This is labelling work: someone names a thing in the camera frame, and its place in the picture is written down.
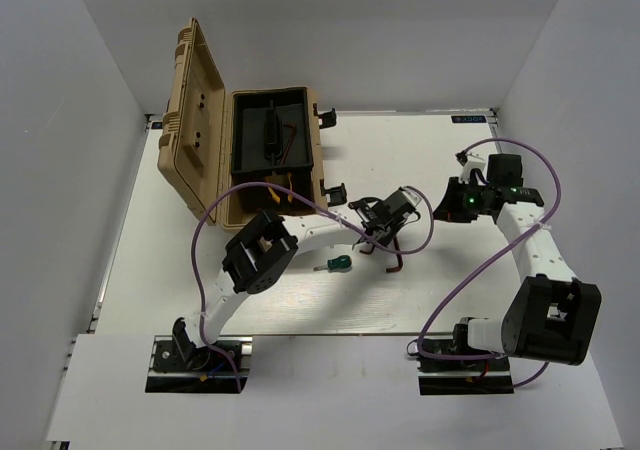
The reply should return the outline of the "yellow black needle-nose pliers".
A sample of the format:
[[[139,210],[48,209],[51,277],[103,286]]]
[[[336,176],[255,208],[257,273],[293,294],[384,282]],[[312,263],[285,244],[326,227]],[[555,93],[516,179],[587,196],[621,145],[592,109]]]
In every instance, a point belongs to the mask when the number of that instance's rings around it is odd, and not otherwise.
[[[289,191],[294,190],[293,176],[291,172],[287,172],[286,174],[282,174],[282,175],[272,174],[265,178],[265,182],[270,184],[276,184],[280,187],[288,189]],[[269,187],[268,191],[271,196],[271,199],[277,205],[289,205],[293,203],[293,200],[294,200],[293,196],[286,192],[282,192],[281,190],[277,190],[273,187]]]

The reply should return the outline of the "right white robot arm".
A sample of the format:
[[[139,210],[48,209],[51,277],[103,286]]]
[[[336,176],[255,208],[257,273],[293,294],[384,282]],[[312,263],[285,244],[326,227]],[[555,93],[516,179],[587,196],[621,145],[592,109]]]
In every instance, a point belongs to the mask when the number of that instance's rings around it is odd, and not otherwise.
[[[492,154],[483,159],[459,153],[457,158],[462,171],[450,178],[435,219],[471,223],[491,217],[508,241],[521,284],[504,316],[462,318],[446,354],[466,369],[491,354],[581,364],[601,293],[596,285],[579,280],[561,256],[542,222],[539,191],[524,185],[520,156]]]

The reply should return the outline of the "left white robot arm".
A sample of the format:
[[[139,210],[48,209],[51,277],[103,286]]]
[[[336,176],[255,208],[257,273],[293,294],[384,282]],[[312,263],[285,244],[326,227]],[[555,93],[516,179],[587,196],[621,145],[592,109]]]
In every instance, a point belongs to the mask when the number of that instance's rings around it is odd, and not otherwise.
[[[384,200],[364,198],[332,212],[280,215],[262,210],[229,240],[218,276],[206,288],[197,265],[199,234],[191,243],[191,263],[200,305],[192,317],[182,317],[172,329],[173,348],[186,368],[205,366],[211,354],[225,355],[213,345],[221,331],[251,295],[274,286],[294,257],[335,245],[368,243],[384,249],[409,218],[418,213],[421,197],[401,187]]]

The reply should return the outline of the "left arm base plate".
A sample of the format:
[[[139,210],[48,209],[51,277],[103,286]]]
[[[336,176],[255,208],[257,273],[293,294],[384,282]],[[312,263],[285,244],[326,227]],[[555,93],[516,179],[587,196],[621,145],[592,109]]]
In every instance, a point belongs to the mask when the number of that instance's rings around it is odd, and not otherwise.
[[[217,345],[234,360],[235,376],[227,359],[204,347],[194,359],[185,363],[177,345],[168,337],[156,337],[145,383],[148,394],[239,394],[250,372],[252,340],[250,337],[224,338]]]

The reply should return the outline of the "large brown hex key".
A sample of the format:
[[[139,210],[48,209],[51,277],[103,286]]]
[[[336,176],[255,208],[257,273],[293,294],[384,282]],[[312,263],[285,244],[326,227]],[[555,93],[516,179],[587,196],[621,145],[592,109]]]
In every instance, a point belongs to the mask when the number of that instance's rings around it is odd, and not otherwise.
[[[283,149],[283,152],[282,152],[281,159],[279,161],[279,165],[284,165],[284,163],[286,162],[286,159],[287,159],[288,154],[289,154],[289,152],[291,150],[292,144],[293,144],[293,142],[295,140],[296,133],[297,133],[297,127],[294,124],[288,124],[288,123],[287,124],[283,124],[283,127],[286,128],[286,129],[289,129],[290,132],[289,132],[288,139],[286,140],[286,143],[284,145],[284,149]]]

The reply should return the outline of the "tan plastic toolbox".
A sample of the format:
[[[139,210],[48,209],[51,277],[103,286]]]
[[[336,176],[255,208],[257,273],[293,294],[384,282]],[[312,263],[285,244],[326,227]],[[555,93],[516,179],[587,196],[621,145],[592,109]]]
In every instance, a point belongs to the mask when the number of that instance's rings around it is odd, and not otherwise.
[[[191,19],[179,32],[174,59],[174,80],[162,120],[157,167],[193,216],[205,217],[210,225],[237,232],[265,209],[284,215],[310,214],[311,208],[296,200],[277,205],[268,188],[282,192],[286,188],[266,183],[267,176],[238,179],[231,174],[234,95],[294,87],[227,91],[197,19]],[[308,90],[314,166],[309,172],[292,173],[293,191],[327,208],[320,190],[324,168],[317,98],[311,88],[297,87]]]

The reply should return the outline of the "black toolbox front latch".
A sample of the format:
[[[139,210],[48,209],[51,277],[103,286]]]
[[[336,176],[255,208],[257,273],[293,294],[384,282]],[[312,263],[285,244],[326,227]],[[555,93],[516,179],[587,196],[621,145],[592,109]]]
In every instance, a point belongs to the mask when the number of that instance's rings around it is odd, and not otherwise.
[[[326,199],[328,207],[341,206],[348,202],[348,193],[344,183],[333,187],[326,187],[321,184],[320,190],[321,195]]]

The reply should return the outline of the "green stubby orange-capped screwdriver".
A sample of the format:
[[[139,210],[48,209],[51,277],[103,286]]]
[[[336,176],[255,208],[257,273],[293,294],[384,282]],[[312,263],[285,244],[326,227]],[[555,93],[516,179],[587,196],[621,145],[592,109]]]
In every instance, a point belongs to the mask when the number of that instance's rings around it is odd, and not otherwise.
[[[314,271],[346,272],[352,268],[352,259],[349,255],[340,255],[327,260],[324,264],[315,266]]]

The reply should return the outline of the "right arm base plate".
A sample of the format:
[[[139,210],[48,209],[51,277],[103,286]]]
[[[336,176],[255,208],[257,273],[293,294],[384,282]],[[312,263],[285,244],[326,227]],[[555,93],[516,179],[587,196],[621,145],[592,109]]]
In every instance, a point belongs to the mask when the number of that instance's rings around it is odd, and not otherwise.
[[[421,356],[417,340],[406,353],[418,363],[421,396],[508,395],[514,393],[510,363],[506,358],[478,361],[434,360]]]

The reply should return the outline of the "medium brown hex key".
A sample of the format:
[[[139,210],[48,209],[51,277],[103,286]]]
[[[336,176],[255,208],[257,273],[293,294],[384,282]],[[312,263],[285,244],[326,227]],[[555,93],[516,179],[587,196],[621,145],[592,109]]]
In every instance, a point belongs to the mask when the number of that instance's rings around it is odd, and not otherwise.
[[[400,244],[399,244],[398,237],[395,237],[393,239],[393,247],[394,247],[394,250],[395,250],[396,264],[394,266],[390,266],[390,267],[386,268],[386,273],[387,274],[398,273],[404,267],[404,260],[403,260],[403,256],[400,254],[401,247],[400,247]]]

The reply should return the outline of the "small brown hex key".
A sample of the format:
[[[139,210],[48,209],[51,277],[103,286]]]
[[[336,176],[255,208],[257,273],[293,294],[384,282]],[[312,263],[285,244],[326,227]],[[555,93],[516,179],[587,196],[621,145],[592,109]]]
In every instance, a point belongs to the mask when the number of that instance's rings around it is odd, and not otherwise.
[[[361,237],[358,240],[357,245],[358,252],[363,255],[371,255],[376,249],[381,249],[382,251],[386,250],[386,246],[374,238]]]

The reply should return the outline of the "black toolbox tray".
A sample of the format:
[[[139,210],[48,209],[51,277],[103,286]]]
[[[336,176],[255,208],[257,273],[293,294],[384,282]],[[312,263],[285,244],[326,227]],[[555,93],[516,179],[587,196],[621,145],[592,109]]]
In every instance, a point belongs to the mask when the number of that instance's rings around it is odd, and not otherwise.
[[[231,174],[258,179],[273,173],[302,173],[313,169],[308,90],[304,87],[242,92],[233,97]],[[289,129],[297,127],[284,165],[279,165]]]

